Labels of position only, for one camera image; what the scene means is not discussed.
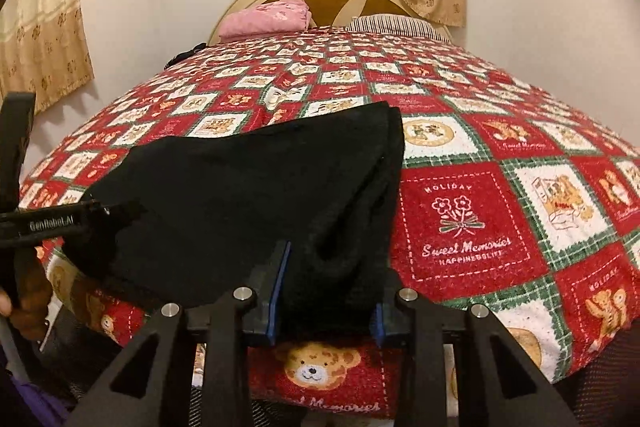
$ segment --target black cloth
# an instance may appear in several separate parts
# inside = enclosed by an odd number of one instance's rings
[[[138,200],[146,212],[117,233],[115,252],[100,238],[70,238],[65,253],[146,308],[192,307],[241,285],[287,239],[287,317],[305,331],[362,331],[388,266],[401,123],[398,109],[380,102],[230,137],[135,147],[84,198]]]
[[[174,66],[178,62],[185,60],[186,58],[193,57],[193,55],[195,55],[199,51],[202,51],[206,47],[207,45],[204,42],[201,42],[197,46],[194,46],[192,49],[190,49],[188,52],[178,53],[174,58],[167,62],[167,64],[164,66],[165,70],[170,68],[171,66]]]

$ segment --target bed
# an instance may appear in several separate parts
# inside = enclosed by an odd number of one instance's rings
[[[236,0],[225,15],[270,1]],[[639,150],[453,44],[344,31],[359,15],[415,16],[401,0],[305,1],[317,26],[306,32],[220,44],[218,22],[210,47],[65,138],[25,178],[20,206],[78,201],[131,147],[163,136],[229,136],[386,100],[401,109],[405,135],[390,252],[405,285],[453,307],[485,303],[549,380],[596,358],[639,315]],[[38,250],[55,293],[81,322],[126,344],[147,315],[79,273],[60,244]],[[317,351],[252,350],[253,395],[394,416],[398,352],[369,341],[335,347],[344,381],[297,380],[287,353]]]

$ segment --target teddy bear face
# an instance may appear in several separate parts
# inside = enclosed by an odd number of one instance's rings
[[[320,391],[340,386],[347,370],[361,361],[356,349],[319,343],[284,344],[276,350],[276,357],[284,362],[284,371],[290,381]]]

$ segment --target metal bolt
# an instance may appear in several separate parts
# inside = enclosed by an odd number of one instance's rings
[[[240,286],[234,290],[234,299],[246,301],[247,299],[250,299],[253,294],[254,291],[251,288],[247,288],[247,286]]]
[[[398,292],[398,296],[403,301],[411,302],[411,301],[415,301],[415,299],[418,298],[418,292],[413,288],[402,288]]]
[[[178,304],[176,304],[175,302],[169,302],[167,304],[165,304],[164,306],[162,306],[162,315],[164,315],[165,317],[175,317],[175,315],[178,314],[178,312],[180,311],[180,306],[178,306]]]
[[[489,308],[484,304],[474,304],[471,306],[471,313],[479,319],[484,319],[489,314]]]

